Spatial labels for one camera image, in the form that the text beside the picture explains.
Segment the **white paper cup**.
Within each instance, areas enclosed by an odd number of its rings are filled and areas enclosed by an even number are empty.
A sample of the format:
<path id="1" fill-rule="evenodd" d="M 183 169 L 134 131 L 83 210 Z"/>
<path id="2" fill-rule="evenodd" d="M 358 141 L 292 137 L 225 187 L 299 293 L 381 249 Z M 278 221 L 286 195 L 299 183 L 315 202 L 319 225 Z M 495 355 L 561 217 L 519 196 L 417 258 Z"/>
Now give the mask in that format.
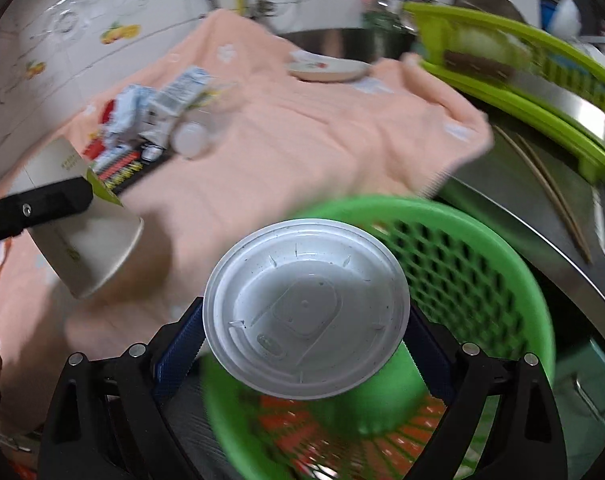
<path id="1" fill-rule="evenodd" d="M 88 297 L 108 282 L 128 259 L 142 235 L 144 221 L 127 209 L 64 139 L 58 138 L 19 170 L 11 192 L 27 192 L 82 177 L 93 198 L 81 214 L 29 230 L 33 241 L 77 298 Z"/>

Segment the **black glue box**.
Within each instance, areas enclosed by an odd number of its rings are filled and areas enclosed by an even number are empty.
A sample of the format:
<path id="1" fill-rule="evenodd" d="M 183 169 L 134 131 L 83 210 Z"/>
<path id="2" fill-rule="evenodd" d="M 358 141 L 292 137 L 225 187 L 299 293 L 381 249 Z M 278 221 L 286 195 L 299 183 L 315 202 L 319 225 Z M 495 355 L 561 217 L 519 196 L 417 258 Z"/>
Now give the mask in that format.
<path id="1" fill-rule="evenodd" d="M 171 153 L 146 140 L 121 143 L 98 154 L 90 167 L 109 191 L 119 195 L 169 162 Z"/>

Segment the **white plastic cup lid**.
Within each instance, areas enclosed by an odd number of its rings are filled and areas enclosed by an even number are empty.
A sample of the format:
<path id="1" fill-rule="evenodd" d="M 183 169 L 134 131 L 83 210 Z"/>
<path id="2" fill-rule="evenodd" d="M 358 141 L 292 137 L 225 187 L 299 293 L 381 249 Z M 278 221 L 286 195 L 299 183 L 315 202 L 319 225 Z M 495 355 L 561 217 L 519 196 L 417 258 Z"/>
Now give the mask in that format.
<path id="1" fill-rule="evenodd" d="M 258 392 L 320 400 L 359 387 L 394 355 L 410 318 L 400 263 L 373 235 L 288 220 L 237 242 L 208 278 L 209 348 Z"/>

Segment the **white paper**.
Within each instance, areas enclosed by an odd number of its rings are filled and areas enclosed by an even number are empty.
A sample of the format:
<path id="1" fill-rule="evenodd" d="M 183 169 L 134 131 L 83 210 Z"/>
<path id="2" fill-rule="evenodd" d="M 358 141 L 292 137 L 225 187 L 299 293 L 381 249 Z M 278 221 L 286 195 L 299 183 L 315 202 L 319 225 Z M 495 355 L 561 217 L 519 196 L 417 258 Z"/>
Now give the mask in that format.
<path id="1" fill-rule="evenodd" d="M 106 148 L 130 142 L 139 134 L 150 99 L 156 93 L 157 90 L 152 87 L 129 84 L 117 94 L 112 114 L 103 127 Z"/>

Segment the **clear square plastic bottle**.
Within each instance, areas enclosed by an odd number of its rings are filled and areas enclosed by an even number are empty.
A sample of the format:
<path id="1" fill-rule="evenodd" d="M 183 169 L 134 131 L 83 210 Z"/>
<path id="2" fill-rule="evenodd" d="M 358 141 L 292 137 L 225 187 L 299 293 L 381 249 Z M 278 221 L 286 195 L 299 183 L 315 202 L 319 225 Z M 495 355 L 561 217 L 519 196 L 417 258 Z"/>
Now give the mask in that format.
<path id="1" fill-rule="evenodd" d="M 170 148 L 185 159 L 211 151 L 224 137 L 242 107 L 236 82 L 215 84 L 184 110 L 170 134 Z"/>

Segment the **white milk carton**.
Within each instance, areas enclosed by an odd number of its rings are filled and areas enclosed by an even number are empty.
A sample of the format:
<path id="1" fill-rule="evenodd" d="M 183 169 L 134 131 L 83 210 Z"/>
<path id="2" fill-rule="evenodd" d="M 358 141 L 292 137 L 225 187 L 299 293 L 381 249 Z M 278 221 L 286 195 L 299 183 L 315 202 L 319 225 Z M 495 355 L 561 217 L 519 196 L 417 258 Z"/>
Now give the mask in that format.
<path id="1" fill-rule="evenodd" d="M 166 84 L 147 101 L 139 136 L 145 141 L 167 148 L 170 133 L 183 113 L 208 88 L 211 74 L 190 66 L 170 84 Z"/>

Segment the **red snack can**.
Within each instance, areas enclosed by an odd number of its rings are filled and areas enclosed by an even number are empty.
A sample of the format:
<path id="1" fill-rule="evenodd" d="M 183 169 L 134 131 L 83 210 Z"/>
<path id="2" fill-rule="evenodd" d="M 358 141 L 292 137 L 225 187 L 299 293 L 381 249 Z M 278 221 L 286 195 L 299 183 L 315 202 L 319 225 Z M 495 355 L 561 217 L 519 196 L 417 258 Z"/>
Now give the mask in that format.
<path id="1" fill-rule="evenodd" d="M 90 135 L 90 142 L 84 148 L 82 156 L 88 160 L 94 160 L 106 150 L 106 129 L 112 118 L 112 112 L 115 110 L 115 100 L 109 100 L 102 110 L 98 129 Z"/>

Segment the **green plastic waste basket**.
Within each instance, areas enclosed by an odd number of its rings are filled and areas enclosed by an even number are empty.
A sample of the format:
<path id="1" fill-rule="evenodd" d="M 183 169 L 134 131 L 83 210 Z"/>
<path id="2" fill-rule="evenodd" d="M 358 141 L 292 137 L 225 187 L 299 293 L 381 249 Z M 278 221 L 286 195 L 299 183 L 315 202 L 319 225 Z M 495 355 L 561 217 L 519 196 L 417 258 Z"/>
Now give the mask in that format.
<path id="1" fill-rule="evenodd" d="M 431 200 L 365 196 L 334 200 L 297 219 L 334 220 L 382 242 L 407 279 L 410 307 L 453 336 L 455 397 L 401 479 L 563 479 L 566 451 L 551 379 L 555 349 L 542 292 L 524 261 L 495 232 Z M 257 424 L 269 394 L 231 376 L 210 354 L 204 402 L 226 458 L 245 479 L 295 479 L 268 456 Z M 320 400 L 385 416 L 429 394 L 405 344 L 370 379 Z"/>

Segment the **red plastic stool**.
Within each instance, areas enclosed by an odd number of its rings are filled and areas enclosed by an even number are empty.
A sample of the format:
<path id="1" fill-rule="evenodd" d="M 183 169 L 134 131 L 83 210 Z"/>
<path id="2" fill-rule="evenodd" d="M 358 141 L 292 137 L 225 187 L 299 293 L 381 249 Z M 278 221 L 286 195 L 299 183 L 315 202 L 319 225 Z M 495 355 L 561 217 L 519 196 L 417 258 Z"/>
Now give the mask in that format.
<path id="1" fill-rule="evenodd" d="M 429 394 L 387 416 L 345 401 L 333 411 L 321 402 L 262 396 L 257 424 L 268 456 L 295 479 L 401 479 L 445 411 Z"/>

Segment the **teal cabinet drawer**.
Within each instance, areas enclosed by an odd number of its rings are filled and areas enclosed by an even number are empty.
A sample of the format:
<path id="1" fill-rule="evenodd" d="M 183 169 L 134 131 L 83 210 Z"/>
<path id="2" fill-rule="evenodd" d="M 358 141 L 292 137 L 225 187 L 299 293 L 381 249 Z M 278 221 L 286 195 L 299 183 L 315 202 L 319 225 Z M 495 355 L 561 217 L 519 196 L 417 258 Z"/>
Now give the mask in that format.
<path id="1" fill-rule="evenodd" d="M 568 478 L 580 479 L 605 448 L 605 353 L 593 339 L 557 362 L 553 393 L 563 425 Z"/>

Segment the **peach flower towel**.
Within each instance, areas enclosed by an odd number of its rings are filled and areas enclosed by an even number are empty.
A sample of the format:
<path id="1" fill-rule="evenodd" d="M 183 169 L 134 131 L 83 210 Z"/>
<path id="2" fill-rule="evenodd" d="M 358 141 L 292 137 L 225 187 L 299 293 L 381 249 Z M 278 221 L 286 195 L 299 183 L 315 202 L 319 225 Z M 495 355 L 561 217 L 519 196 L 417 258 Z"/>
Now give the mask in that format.
<path id="1" fill-rule="evenodd" d="M 383 60 L 380 88 L 308 84 L 286 73 L 293 46 L 229 11 L 135 75 L 161 87 L 197 65 L 240 91 L 240 111 L 214 147 L 174 158 L 124 192 L 144 221 L 138 246 L 95 295 L 77 300 L 28 234 L 0 267 L 0 430 L 45 421 L 68 356 L 119 356 L 176 321 L 222 255 L 245 235 L 335 197 L 429 196 L 493 146 L 483 113 L 423 70 Z"/>

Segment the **green dish rack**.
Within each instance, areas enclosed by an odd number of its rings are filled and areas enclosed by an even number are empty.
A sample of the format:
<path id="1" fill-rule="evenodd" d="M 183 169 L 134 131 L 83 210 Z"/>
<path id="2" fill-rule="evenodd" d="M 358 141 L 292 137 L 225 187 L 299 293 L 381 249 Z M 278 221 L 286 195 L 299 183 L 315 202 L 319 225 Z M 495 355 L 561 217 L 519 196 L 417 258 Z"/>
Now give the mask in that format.
<path id="1" fill-rule="evenodd" d="M 423 66 L 452 87 L 549 136 L 605 181 L 605 67 L 541 29 L 461 6 L 406 4 Z"/>

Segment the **white ceramic saucer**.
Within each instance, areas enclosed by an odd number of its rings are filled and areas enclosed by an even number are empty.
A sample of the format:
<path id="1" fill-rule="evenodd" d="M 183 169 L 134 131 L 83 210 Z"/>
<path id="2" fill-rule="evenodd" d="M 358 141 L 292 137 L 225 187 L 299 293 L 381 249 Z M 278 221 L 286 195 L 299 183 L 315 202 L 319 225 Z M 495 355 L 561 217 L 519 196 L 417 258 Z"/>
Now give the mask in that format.
<path id="1" fill-rule="evenodd" d="M 286 65 L 287 73 L 299 80 L 307 82 L 323 82 L 324 84 L 341 84 L 368 76 L 371 65 L 348 58 L 332 58 L 307 51 L 294 51 L 293 61 Z"/>

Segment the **dark utensil holder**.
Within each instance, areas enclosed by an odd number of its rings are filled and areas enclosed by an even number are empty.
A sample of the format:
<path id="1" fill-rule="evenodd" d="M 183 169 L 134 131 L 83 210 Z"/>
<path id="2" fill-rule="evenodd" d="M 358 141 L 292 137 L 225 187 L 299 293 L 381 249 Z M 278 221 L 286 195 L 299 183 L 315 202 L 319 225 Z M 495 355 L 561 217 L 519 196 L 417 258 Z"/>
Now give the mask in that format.
<path id="1" fill-rule="evenodd" d="M 412 15 L 389 0 L 370 0 L 362 12 L 362 25 L 371 32 L 378 58 L 401 58 L 417 40 L 417 26 Z"/>

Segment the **steel bowl in rack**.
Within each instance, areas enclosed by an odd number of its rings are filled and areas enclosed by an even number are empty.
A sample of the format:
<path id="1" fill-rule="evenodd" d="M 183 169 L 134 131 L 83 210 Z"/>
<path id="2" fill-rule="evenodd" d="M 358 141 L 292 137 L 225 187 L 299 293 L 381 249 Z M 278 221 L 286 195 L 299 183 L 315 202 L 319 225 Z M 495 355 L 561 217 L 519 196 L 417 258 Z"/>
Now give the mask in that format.
<path id="1" fill-rule="evenodd" d="M 517 10 L 517 7 L 510 0 L 457 0 L 455 5 L 460 8 L 499 15 L 502 18 L 527 24 L 523 14 Z"/>

